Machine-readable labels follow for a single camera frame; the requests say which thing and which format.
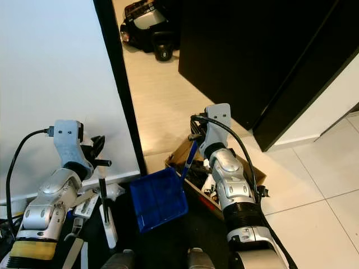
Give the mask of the white baseboard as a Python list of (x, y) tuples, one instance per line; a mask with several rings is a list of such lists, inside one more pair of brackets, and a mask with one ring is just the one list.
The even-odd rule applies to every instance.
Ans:
[(295, 146), (307, 145), (315, 142), (321, 137), (320, 134), (312, 134), (308, 136), (288, 136), (287, 133), (278, 136), (277, 138), (269, 138), (267, 135), (254, 135), (256, 142), (262, 152), (279, 151), (290, 149)]
[[(39, 174), (39, 176), (13, 173), (10, 182), (11, 200), (22, 200), (36, 197), (39, 187), (50, 178), (53, 171), (54, 169), (49, 170), (48, 173)], [(90, 179), (82, 182), (82, 187), (79, 192), (84, 192), (88, 189), (95, 189), (98, 187), (99, 179), (97, 173), (98, 172), (95, 172), (95, 175), (90, 177)], [(105, 181), (107, 184), (126, 183), (138, 179), (140, 175), (140, 171), (129, 171), (120, 174), (107, 172)]]

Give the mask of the black wheeled machine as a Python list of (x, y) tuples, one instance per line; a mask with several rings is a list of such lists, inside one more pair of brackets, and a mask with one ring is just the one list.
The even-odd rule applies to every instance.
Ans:
[(180, 46), (182, 0), (139, 0), (123, 9), (121, 41), (160, 62), (169, 61)]

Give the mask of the grey left robot leg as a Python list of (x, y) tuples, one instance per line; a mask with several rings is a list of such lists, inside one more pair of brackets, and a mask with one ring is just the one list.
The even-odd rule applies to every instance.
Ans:
[(103, 264), (100, 269), (134, 269), (135, 253), (132, 249), (124, 249), (115, 253)]

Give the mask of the blue long-handled dustpan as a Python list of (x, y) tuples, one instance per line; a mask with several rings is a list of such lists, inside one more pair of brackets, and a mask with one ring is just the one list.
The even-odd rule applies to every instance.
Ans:
[(193, 146), (181, 177), (177, 176), (177, 172), (172, 167), (164, 164), (162, 170), (143, 176), (129, 184), (140, 233), (147, 233), (188, 212), (183, 177), (187, 174), (198, 149), (197, 141), (192, 142)]

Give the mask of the brown cardboard box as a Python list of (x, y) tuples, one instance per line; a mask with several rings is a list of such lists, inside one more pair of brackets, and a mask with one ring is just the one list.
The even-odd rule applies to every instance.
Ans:
[[(172, 167), (179, 177), (182, 176), (192, 146), (192, 141), (182, 141), (175, 151), (165, 160), (165, 166)], [(218, 219), (223, 220), (222, 207), (219, 205), (217, 195), (208, 197), (200, 190), (208, 174), (211, 174), (208, 161), (203, 160), (201, 154), (197, 152), (189, 166), (187, 174), (183, 177), (183, 189), (189, 205), (193, 207), (198, 206), (202, 210), (212, 213)]]

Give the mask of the grey right robot leg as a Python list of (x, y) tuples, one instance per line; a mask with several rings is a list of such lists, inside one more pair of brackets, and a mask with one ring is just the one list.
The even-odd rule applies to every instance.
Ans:
[(187, 251), (188, 269), (216, 269), (212, 259), (201, 248), (190, 248)]

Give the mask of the white paper sheet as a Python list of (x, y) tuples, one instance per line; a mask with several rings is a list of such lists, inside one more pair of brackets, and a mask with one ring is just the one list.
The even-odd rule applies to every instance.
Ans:
[(204, 184), (202, 185), (202, 187), (200, 188), (200, 190), (204, 195), (206, 195), (208, 197), (214, 197), (217, 195), (216, 182), (215, 182), (215, 179), (213, 179), (212, 174), (208, 174), (208, 176), (206, 177), (206, 180), (205, 180)]

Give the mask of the grey robot leg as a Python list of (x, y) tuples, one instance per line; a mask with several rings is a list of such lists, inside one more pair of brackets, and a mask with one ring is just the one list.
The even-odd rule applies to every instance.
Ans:
[(188, 269), (216, 269), (212, 259), (201, 248), (190, 248), (187, 251)]
[(115, 253), (103, 264), (100, 269), (134, 269), (135, 253), (132, 249), (124, 249)]

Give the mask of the black door frame post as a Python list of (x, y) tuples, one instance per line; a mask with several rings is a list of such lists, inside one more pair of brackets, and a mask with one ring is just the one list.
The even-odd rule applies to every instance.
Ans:
[(300, 58), (260, 120), (255, 140), (261, 151), (276, 145), (357, 54), (359, 47), (349, 52), (309, 52)]
[(93, 5), (95, 6), (101, 33), (103, 34), (118, 95), (122, 103), (124, 117), (128, 125), (129, 136), (132, 140), (134, 154), (139, 165), (139, 171), (141, 176), (146, 176), (147, 166), (142, 152), (140, 134), (124, 64), (123, 46), (114, 5), (111, 0), (93, 0)]

